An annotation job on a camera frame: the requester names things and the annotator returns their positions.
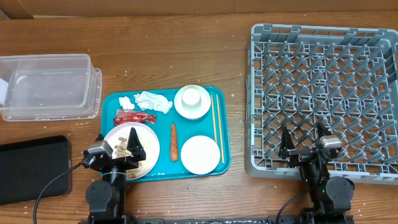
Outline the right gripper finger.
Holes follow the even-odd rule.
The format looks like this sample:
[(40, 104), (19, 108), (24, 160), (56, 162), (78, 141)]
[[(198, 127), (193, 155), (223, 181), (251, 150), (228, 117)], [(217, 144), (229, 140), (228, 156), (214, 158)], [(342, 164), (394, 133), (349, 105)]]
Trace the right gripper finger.
[(324, 136), (331, 136), (331, 132), (320, 121), (317, 123), (317, 133), (319, 139)]
[(295, 146), (292, 141), (289, 130), (286, 126), (282, 127), (282, 135), (278, 156), (280, 158), (287, 158), (295, 153)]

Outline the rice and peanut shells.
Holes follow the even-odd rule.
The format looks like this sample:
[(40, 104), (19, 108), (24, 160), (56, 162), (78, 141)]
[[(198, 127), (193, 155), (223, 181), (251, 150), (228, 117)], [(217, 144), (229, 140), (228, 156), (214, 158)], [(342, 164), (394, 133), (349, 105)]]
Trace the rice and peanut shells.
[[(132, 154), (127, 150), (127, 138), (118, 137), (118, 143), (114, 146), (113, 152), (115, 158), (131, 157)], [(139, 161), (139, 167), (126, 171), (128, 179), (137, 179), (144, 175), (144, 165)]]

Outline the large white plate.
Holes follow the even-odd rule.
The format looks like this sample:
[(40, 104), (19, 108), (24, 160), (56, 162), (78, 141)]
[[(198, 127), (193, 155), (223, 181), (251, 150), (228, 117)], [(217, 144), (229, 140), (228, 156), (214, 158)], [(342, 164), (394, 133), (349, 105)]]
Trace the large white plate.
[(148, 174), (152, 168), (155, 166), (156, 162), (158, 161), (159, 154), (160, 154), (160, 144), (159, 140), (151, 130), (150, 127), (142, 124), (142, 123), (124, 123), (116, 126), (113, 128), (104, 138), (105, 141), (113, 148), (118, 143), (118, 137), (124, 137), (129, 139), (130, 129), (135, 128), (137, 131), (138, 138), (146, 152), (146, 160), (142, 161), (144, 165), (144, 175)]

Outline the white bowl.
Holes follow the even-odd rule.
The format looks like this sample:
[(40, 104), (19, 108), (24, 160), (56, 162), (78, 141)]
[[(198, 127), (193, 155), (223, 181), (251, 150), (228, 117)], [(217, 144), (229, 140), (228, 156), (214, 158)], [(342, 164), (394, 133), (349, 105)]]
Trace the white bowl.
[[(195, 88), (199, 91), (201, 99), (195, 106), (185, 105), (182, 101), (182, 93), (187, 88)], [(207, 90), (199, 85), (187, 85), (178, 90), (174, 98), (174, 107), (177, 113), (190, 120), (200, 119), (207, 114), (211, 106), (211, 96)]]

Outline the white cup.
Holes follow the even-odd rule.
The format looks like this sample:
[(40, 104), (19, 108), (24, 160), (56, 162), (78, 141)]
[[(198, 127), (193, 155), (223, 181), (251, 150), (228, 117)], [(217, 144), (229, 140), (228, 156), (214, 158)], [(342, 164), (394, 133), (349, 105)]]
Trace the white cup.
[(182, 101), (185, 105), (195, 106), (199, 103), (201, 99), (200, 93), (195, 88), (187, 88), (182, 93)]

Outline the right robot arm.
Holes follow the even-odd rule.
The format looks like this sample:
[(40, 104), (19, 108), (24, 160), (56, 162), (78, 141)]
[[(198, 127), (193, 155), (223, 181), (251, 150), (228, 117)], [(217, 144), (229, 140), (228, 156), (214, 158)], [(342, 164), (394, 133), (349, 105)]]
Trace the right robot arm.
[[(347, 216), (351, 210), (351, 199), (355, 186), (345, 177), (332, 177), (328, 163), (337, 158), (342, 150), (342, 142), (322, 123), (317, 123), (318, 139), (308, 151), (295, 149), (289, 130), (282, 128), (279, 157), (288, 159), (290, 168), (298, 167), (302, 180), (308, 189), (286, 202), (275, 217), (276, 223), (353, 223)], [(304, 208), (295, 216), (282, 215), (285, 208), (297, 199), (309, 195), (311, 208)]]

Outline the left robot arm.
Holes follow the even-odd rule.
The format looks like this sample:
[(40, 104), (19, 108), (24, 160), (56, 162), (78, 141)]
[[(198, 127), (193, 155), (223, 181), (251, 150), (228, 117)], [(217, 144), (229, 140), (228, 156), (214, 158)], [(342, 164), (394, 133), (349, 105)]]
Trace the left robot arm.
[(96, 142), (83, 152), (84, 168), (102, 173), (102, 179), (93, 182), (86, 190), (85, 198), (90, 206), (88, 223), (136, 223), (132, 215), (124, 212), (127, 171), (139, 167), (146, 159), (137, 132), (130, 129), (127, 140), (130, 156), (112, 158), (113, 149), (99, 135)]

